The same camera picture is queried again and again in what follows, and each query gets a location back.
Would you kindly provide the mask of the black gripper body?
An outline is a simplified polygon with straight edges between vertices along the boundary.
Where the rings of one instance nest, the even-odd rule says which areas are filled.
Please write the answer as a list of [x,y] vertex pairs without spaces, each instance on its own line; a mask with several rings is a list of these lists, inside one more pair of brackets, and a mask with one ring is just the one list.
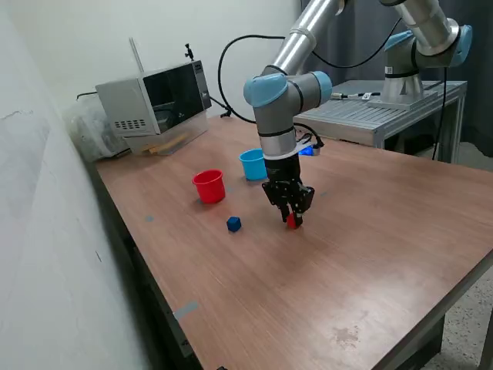
[[263,183],[266,193],[306,193],[308,188],[300,178],[300,159],[296,153],[280,160],[265,160],[268,181]]

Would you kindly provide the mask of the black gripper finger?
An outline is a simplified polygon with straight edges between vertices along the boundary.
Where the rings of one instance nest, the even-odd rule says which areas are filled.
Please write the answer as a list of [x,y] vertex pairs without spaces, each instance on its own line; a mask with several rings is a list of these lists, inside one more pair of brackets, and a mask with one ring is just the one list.
[[299,190],[296,191],[293,204],[293,218],[296,227],[303,223],[303,214],[310,209],[314,194],[313,187],[299,186]]
[[290,215],[290,209],[283,184],[263,183],[262,188],[270,203],[280,211],[283,222],[286,223]]

